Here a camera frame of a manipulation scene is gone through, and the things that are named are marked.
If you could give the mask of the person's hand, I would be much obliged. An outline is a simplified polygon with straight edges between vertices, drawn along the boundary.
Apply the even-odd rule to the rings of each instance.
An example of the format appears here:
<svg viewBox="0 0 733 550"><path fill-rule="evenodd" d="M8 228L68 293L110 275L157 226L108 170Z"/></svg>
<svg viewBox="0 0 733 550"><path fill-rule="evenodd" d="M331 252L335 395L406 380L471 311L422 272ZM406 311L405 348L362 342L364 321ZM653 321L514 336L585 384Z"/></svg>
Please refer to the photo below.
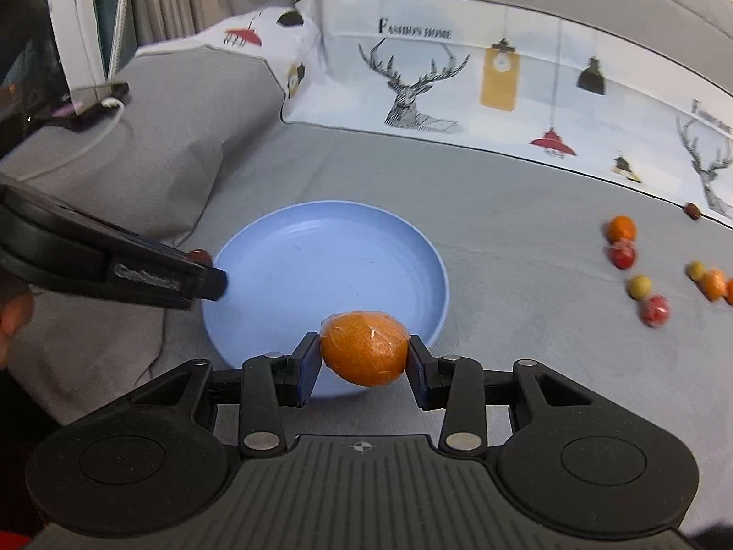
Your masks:
<svg viewBox="0 0 733 550"><path fill-rule="evenodd" d="M33 292L30 289L25 289L2 303L0 331L0 366L2 369L6 368L12 339L28 325L28 322L33 318L34 309L35 302L33 301Z"/></svg>

